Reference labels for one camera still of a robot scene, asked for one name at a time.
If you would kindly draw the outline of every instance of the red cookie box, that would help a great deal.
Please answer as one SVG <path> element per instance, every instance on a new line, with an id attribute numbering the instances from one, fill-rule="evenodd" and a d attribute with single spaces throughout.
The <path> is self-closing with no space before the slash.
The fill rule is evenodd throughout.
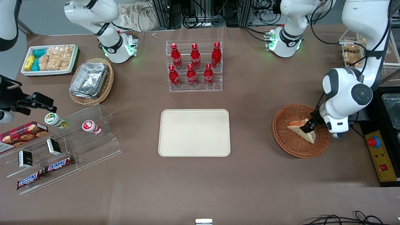
<path id="1" fill-rule="evenodd" d="M 33 141 L 48 134 L 46 126 L 32 121 L 0 134 L 0 153 Z"/>

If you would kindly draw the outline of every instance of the coca-cola bottle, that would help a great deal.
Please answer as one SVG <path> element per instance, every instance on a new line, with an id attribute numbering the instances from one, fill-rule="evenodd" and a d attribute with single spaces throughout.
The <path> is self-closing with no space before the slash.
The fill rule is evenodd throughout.
<path id="1" fill-rule="evenodd" d="M 172 63 L 174 64 L 175 68 L 177 70 L 182 69 L 182 57 L 180 56 L 180 52 L 178 51 L 178 48 L 176 47 L 175 43 L 171 44 L 171 58 L 172 58 Z"/>
<path id="2" fill-rule="evenodd" d="M 197 50 L 197 44 L 192 44 L 192 53 L 190 54 L 190 58 L 192 59 L 193 68 L 195 70 L 200 69 L 200 52 Z"/>
<path id="3" fill-rule="evenodd" d="M 170 81 L 172 83 L 173 88 L 180 88 L 180 81 L 179 81 L 179 75 L 178 72 L 175 71 L 175 67 L 173 65 L 169 66 L 169 71 L 170 71 Z"/>
<path id="4" fill-rule="evenodd" d="M 196 71 L 194 71 L 193 65 L 189 63 L 188 65 L 188 72 L 186 73 L 188 76 L 189 86 L 192 88 L 197 86 L 197 79 L 196 79 Z"/>
<path id="5" fill-rule="evenodd" d="M 213 68 L 219 68 L 221 66 L 222 52 L 220 47 L 221 43 L 219 43 L 218 41 L 214 43 L 214 50 L 212 50 L 211 53 L 211 66 Z"/>
<path id="6" fill-rule="evenodd" d="M 206 87 L 211 87 L 214 84 L 214 72 L 211 70 L 211 64 L 206 64 L 206 70 L 204 71 L 204 83 Z"/>

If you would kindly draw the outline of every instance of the red button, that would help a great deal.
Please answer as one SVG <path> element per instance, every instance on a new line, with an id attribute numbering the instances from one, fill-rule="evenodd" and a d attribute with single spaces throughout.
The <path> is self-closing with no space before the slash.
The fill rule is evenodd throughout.
<path id="1" fill-rule="evenodd" d="M 375 147 L 378 144 L 377 140 L 373 137 L 368 138 L 367 143 L 371 147 Z"/>

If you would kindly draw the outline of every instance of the bread slice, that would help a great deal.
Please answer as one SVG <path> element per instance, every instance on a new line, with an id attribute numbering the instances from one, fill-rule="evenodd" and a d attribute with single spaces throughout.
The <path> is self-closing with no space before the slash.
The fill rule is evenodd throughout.
<path id="1" fill-rule="evenodd" d="M 309 133 L 304 133 L 300 127 L 304 126 L 307 123 L 308 119 L 304 119 L 301 121 L 293 121 L 290 122 L 288 128 L 295 132 L 296 134 L 300 135 L 302 138 L 306 139 L 308 142 L 314 144 L 315 143 L 315 132 L 311 131 Z"/>

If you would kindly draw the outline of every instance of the yellow snack box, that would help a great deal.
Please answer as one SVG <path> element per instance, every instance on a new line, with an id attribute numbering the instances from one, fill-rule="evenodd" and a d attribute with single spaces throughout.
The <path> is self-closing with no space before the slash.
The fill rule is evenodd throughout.
<path id="1" fill-rule="evenodd" d="M 25 63 L 25 65 L 24 65 L 24 70 L 26 70 L 26 71 L 31 71 L 34 62 L 35 62 L 35 57 L 31 54 L 31 55 L 28 56 L 28 58 L 26 59 L 26 63 Z"/>

